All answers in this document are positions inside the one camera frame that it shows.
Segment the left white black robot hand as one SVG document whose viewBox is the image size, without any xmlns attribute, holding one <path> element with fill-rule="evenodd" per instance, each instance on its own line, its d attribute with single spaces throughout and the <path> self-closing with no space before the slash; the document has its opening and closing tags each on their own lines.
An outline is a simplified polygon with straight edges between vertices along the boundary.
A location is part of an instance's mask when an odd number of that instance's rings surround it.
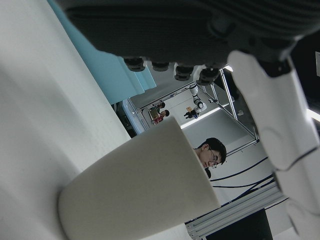
<svg viewBox="0 0 320 240">
<path fill-rule="evenodd" d="M 98 50 L 141 71 L 177 63 L 230 64 L 263 148 L 275 167 L 287 213 L 304 240 L 320 237 L 320 138 L 290 54 L 320 29 L 317 0 L 59 0 Z"/>
</svg>

